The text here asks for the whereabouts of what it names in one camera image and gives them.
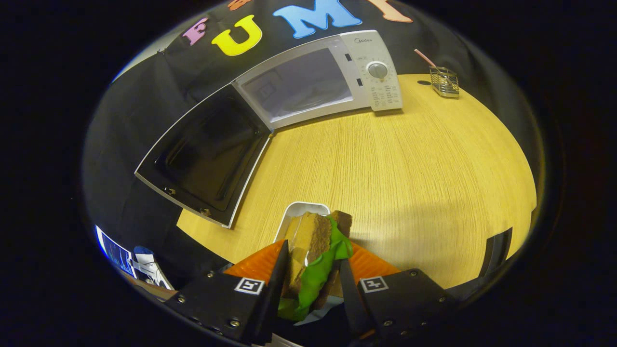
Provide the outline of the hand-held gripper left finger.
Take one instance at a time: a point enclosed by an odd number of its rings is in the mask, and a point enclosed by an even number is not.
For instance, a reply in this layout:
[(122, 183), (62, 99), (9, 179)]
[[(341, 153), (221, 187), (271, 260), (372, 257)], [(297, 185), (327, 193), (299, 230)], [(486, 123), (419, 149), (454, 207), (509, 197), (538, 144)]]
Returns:
[(267, 266), (268, 280), (211, 271), (177, 292), (178, 314), (231, 345), (271, 342), (287, 274), (288, 241), (269, 248), (276, 257)]

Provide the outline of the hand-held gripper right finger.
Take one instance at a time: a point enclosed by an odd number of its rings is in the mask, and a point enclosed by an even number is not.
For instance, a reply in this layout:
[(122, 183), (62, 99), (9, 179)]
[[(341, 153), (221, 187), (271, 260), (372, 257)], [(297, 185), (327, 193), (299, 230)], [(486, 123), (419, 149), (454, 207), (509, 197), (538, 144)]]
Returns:
[(418, 268), (399, 270), (356, 243), (340, 263), (355, 340), (410, 340), (454, 314), (458, 301)]

